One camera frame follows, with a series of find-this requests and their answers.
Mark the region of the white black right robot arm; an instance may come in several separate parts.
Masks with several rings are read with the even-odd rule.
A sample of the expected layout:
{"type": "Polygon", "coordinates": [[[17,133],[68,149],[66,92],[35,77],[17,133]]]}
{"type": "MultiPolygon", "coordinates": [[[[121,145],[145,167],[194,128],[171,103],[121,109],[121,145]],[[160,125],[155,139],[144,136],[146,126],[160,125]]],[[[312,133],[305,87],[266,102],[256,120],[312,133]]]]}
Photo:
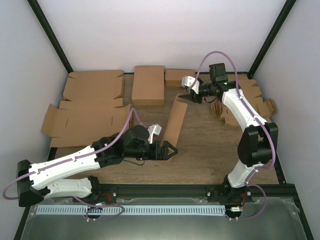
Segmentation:
{"type": "Polygon", "coordinates": [[[239,80],[229,80],[224,63],[210,65],[209,75],[210,83],[184,76],[181,86],[188,94],[181,95],[181,98],[200,104],[206,97],[217,97],[231,111],[242,130],[237,147],[239,160],[220,187],[221,196],[232,202],[245,191],[259,169],[265,168],[268,162],[275,162],[278,126],[259,115],[246,99],[239,80]]]}

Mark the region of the large cardboard box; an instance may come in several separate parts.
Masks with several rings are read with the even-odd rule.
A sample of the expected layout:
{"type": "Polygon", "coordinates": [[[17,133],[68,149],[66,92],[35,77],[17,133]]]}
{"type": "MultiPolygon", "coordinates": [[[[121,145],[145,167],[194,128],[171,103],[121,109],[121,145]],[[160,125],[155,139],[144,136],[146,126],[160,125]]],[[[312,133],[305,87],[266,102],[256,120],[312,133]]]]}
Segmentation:
{"type": "Polygon", "coordinates": [[[177,94],[173,101],[171,112],[165,126],[164,134],[161,141],[161,144],[163,144],[164,141],[167,141],[175,148],[177,147],[179,135],[188,107],[188,104],[181,101],[181,99],[179,98],[179,96],[181,95],[181,93],[177,94]]]}

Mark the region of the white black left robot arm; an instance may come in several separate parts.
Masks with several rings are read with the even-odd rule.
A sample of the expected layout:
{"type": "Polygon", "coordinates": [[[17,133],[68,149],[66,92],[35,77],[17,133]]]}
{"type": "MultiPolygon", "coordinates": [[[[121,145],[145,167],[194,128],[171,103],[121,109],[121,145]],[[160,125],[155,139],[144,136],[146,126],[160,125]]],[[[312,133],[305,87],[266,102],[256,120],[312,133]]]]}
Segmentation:
{"type": "Polygon", "coordinates": [[[178,149],[167,140],[154,141],[161,132],[158,124],[146,128],[136,125],[112,136],[102,137],[85,148],[55,160],[31,163],[18,162],[16,177],[20,207],[30,207],[48,198],[77,197],[89,203],[97,202],[102,189],[97,177],[80,180],[71,176],[86,171],[118,165],[126,158],[138,161],[167,161],[178,149]]]}

